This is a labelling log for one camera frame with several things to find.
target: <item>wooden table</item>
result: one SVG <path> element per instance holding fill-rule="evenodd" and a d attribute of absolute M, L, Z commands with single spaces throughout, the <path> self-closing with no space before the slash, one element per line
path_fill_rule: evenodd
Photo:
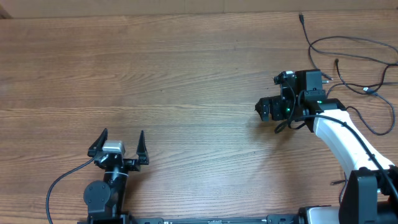
<path fill-rule="evenodd" d="M 398 46 L 398 11 L 308 12 L 309 38 L 367 37 Z M 131 174 L 124 208 L 137 217 L 253 217 L 337 205 L 343 171 L 308 129 L 273 133 L 254 111 L 279 94 L 272 77 L 312 66 L 296 12 L 118 16 L 0 21 L 0 223 L 46 223 L 45 196 L 62 173 L 84 163 L 104 128 L 135 155 L 146 132 L 150 165 Z M 320 49 L 380 57 L 384 47 L 333 40 Z M 337 78 L 334 57 L 314 54 Z M 340 58 L 348 82 L 377 83 L 383 66 Z M 396 81 L 398 70 L 386 81 Z M 395 105 L 398 89 L 380 94 Z M 378 131 L 391 123 L 378 98 L 338 87 Z M 398 131 L 358 129 L 398 162 Z M 86 217 L 83 190 L 102 179 L 88 167 L 54 188 L 55 223 Z"/>

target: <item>cable plug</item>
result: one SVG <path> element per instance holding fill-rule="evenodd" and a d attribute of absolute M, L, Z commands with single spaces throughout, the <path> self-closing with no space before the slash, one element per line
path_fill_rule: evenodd
<path fill-rule="evenodd" d="M 377 96 L 377 93 L 374 90 L 372 90 L 371 88 L 369 88 L 369 87 L 364 87 L 363 91 L 365 91 L 366 93 L 369 93 L 371 95 Z"/>
<path fill-rule="evenodd" d="M 304 25 L 304 15 L 301 12 L 298 14 L 298 18 L 300 19 L 301 24 Z"/>

